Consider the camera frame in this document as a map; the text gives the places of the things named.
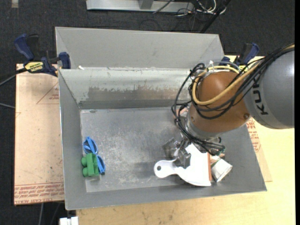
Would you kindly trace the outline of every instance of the green toy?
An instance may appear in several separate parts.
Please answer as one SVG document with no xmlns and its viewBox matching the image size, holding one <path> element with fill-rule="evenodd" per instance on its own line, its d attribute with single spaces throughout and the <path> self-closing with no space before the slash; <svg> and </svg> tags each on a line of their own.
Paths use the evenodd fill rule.
<svg viewBox="0 0 300 225">
<path fill-rule="evenodd" d="M 95 154 L 89 153 L 85 157 L 81 158 L 81 164 L 84 166 L 82 170 L 84 177 L 99 176 L 97 156 Z"/>
</svg>

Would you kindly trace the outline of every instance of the white handle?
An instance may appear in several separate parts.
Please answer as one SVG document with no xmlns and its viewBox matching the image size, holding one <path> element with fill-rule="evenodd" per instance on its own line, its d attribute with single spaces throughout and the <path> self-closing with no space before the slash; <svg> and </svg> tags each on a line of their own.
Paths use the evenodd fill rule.
<svg viewBox="0 0 300 225">
<path fill-rule="evenodd" d="M 165 178 L 167 176 L 170 176 L 172 174 L 176 174 L 175 171 L 175 160 L 167 161 L 167 160 L 161 160 L 154 165 L 154 173 L 159 178 Z"/>
</svg>

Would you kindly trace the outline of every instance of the yellow cable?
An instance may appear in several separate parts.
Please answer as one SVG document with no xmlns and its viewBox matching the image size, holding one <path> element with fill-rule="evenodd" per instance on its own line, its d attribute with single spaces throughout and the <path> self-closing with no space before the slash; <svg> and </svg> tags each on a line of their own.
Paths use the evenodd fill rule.
<svg viewBox="0 0 300 225">
<path fill-rule="evenodd" d="M 199 101 L 197 96 L 196 96 L 196 86 L 198 84 L 198 81 L 200 79 L 200 77 L 205 74 L 206 72 L 203 72 L 201 74 L 199 74 L 194 81 L 193 87 L 192 87 L 192 95 L 193 95 L 193 100 L 195 101 L 196 104 L 198 105 L 208 105 L 211 104 L 217 100 L 219 100 L 221 97 L 223 97 L 228 91 L 230 91 L 232 88 L 234 88 L 235 85 L 237 85 L 242 79 L 244 79 L 246 76 L 248 76 L 250 73 L 252 73 L 254 71 L 254 69 L 257 67 L 258 64 L 254 65 L 253 67 L 251 67 L 248 72 L 244 73 L 243 75 L 241 75 L 237 80 L 235 80 L 232 84 L 230 84 L 225 90 L 223 90 L 221 93 L 219 93 L 217 96 L 215 96 L 214 98 L 207 100 L 207 101 Z"/>
</svg>

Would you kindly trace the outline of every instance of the white plastic object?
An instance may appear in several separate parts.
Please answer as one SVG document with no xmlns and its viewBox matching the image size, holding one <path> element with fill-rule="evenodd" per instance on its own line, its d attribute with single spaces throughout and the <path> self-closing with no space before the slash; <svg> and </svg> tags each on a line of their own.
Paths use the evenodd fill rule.
<svg viewBox="0 0 300 225">
<path fill-rule="evenodd" d="M 232 170 L 232 168 L 232 165 L 220 158 L 211 166 L 211 174 L 216 182 L 220 182 Z"/>
<path fill-rule="evenodd" d="M 79 225 L 78 217 L 63 217 L 60 219 L 60 225 Z"/>
<path fill-rule="evenodd" d="M 201 187 L 211 186 L 208 154 L 201 153 L 193 144 L 186 147 L 186 151 L 191 154 L 190 166 L 186 169 L 177 167 L 174 160 L 161 160 L 154 165 L 154 173 L 159 178 L 177 174 L 184 181 Z"/>
</svg>

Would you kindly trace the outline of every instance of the yellow clamp label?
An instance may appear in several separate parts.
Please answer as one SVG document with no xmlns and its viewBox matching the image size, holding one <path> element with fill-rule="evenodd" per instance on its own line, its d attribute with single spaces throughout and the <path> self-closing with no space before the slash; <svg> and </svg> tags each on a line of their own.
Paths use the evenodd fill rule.
<svg viewBox="0 0 300 225">
<path fill-rule="evenodd" d="M 42 62 L 29 62 L 25 65 L 25 68 L 28 71 L 36 72 L 38 70 L 43 69 L 43 63 Z"/>
</svg>

